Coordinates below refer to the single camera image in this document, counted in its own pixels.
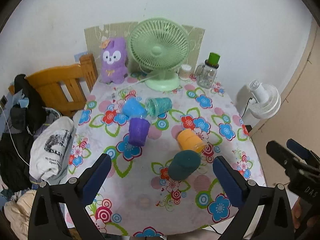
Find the right hand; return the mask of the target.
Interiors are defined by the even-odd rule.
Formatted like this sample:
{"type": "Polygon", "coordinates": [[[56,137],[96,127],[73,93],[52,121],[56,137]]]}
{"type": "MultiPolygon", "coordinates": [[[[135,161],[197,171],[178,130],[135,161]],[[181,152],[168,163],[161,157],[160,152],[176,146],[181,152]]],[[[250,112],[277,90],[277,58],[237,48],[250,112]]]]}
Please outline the right hand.
{"type": "Polygon", "coordinates": [[[301,198],[298,197],[298,199],[296,200],[295,204],[291,209],[293,226],[295,229],[298,229],[301,223],[301,215],[302,215],[303,209],[301,207],[300,201],[301,201],[301,198]]]}

